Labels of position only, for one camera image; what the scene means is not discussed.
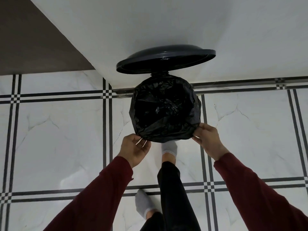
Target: hand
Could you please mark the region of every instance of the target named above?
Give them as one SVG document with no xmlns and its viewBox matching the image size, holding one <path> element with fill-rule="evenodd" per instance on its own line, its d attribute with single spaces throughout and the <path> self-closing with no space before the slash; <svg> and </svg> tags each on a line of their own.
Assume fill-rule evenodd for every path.
<svg viewBox="0 0 308 231">
<path fill-rule="evenodd" d="M 221 143 L 218 131 L 206 123 L 200 123 L 198 128 L 193 133 L 192 139 L 200 144 L 206 154 L 214 160 L 219 160 L 229 150 Z"/>
<path fill-rule="evenodd" d="M 146 154 L 149 152 L 151 147 L 151 142 L 141 139 L 140 136 L 135 134 L 130 134 L 125 136 L 122 141 L 121 150 L 118 156 L 125 158 L 131 168 L 137 166 Z"/>
</svg>

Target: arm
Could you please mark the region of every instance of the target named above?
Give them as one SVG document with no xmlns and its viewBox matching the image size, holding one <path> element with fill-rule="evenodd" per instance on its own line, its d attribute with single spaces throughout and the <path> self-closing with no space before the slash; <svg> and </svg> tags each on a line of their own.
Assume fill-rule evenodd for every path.
<svg viewBox="0 0 308 231">
<path fill-rule="evenodd" d="M 44 231 L 110 231 L 126 186 L 132 180 L 132 168 L 148 153 L 151 142 L 132 134 L 124 137 L 120 153 L 76 198 L 68 204 Z"/>
<path fill-rule="evenodd" d="M 221 143 L 217 129 L 201 123 L 193 139 L 216 162 L 249 231 L 308 230 L 308 217 L 277 194 Z"/>
</svg>

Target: brown wall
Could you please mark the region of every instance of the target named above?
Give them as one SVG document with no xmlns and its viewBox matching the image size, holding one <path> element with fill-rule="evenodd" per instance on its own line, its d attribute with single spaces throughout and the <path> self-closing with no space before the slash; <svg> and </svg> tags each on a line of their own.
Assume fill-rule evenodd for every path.
<svg viewBox="0 0 308 231">
<path fill-rule="evenodd" d="M 30 0 L 0 0 L 0 75 L 87 69 L 94 67 Z"/>
</svg>

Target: gray sock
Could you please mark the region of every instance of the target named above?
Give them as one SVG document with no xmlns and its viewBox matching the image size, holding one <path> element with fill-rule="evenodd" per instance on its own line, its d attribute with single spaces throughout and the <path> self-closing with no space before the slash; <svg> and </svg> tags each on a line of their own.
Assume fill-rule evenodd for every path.
<svg viewBox="0 0 308 231">
<path fill-rule="evenodd" d="M 176 155 L 177 155 L 177 144 L 175 143 L 175 141 L 169 141 L 167 143 L 162 143 L 161 144 L 161 153 L 164 154 L 166 152 L 171 153 L 176 158 Z"/>
<path fill-rule="evenodd" d="M 137 212 L 146 220 L 146 215 L 148 211 L 155 209 L 155 205 L 150 199 L 150 197 L 144 192 L 144 190 L 139 189 L 135 195 L 135 203 Z"/>
</svg>

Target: left hand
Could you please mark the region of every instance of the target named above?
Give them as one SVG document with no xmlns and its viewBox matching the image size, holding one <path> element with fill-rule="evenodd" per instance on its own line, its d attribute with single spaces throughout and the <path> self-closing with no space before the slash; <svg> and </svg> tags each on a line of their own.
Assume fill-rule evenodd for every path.
<svg viewBox="0 0 308 231">
<path fill-rule="evenodd" d="M 151 147 L 151 142 L 144 139 L 136 145 L 140 139 L 140 136 L 130 134 L 125 136 L 122 141 L 118 156 L 125 158 L 129 162 L 131 168 L 137 166 L 144 159 Z"/>
</svg>

